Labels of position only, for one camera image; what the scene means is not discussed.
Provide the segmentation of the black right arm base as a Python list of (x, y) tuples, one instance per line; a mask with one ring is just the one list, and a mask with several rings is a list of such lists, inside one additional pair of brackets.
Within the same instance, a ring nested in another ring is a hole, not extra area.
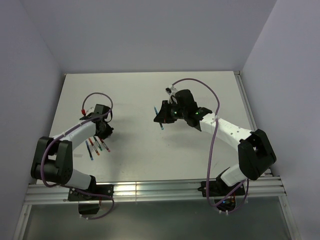
[[(209, 197), (222, 197), (224, 199), (220, 204), (218, 204), (221, 200), (214, 199), (214, 206), (220, 213), (232, 213), (237, 210), (240, 206), (242, 206), (248, 197), (249, 193), (249, 181), (244, 184), (244, 181), (238, 182), (233, 186), (227, 186), (223, 181), (220, 180), (210, 180), (208, 183), (208, 195)], [(237, 205), (237, 196), (243, 196), (242, 202)]]

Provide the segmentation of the light blue pen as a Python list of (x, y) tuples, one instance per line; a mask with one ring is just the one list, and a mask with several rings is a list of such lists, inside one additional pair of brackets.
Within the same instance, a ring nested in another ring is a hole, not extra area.
[(161, 120), (159, 119), (159, 117), (158, 117), (159, 112), (158, 112), (156, 106), (153, 106), (153, 109), (154, 109), (154, 112), (155, 112), (155, 118), (154, 118), (153, 121), (154, 121), (155, 123), (158, 123), (159, 126), (160, 126), (160, 129), (163, 131), (163, 130), (164, 130), (163, 123), (162, 123), (162, 121), (161, 121)]

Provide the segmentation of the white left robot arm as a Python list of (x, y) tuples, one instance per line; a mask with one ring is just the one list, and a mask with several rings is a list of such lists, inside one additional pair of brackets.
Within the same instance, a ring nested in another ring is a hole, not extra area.
[(106, 139), (113, 133), (108, 117), (112, 108), (96, 104), (94, 111), (79, 119), (77, 125), (53, 137), (43, 136), (36, 145), (30, 175), (45, 184), (79, 189), (86, 200), (96, 197), (98, 188), (94, 176), (74, 168), (73, 151), (91, 137)]

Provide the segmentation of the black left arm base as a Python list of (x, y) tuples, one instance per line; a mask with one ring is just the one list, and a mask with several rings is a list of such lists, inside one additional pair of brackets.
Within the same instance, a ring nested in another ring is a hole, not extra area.
[[(113, 184), (98, 184), (88, 190), (70, 188), (67, 201), (78, 202), (78, 213), (82, 218), (97, 220), (105, 217), (114, 210), (115, 201), (113, 199), (113, 193)], [(98, 215), (103, 201), (110, 201), (111, 206), (105, 213)]]

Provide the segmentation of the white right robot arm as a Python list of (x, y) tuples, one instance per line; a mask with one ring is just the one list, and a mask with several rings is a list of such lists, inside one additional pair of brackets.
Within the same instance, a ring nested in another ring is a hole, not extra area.
[(208, 184), (212, 196), (229, 194), (243, 180), (257, 180), (277, 160), (267, 134), (241, 128), (217, 117), (210, 109), (199, 107), (190, 90), (165, 90), (168, 100), (163, 100), (154, 122), (172, 124), (178, 119), (200, 132), (218, 137), (238, 153), (238, 163), (219, 174)]

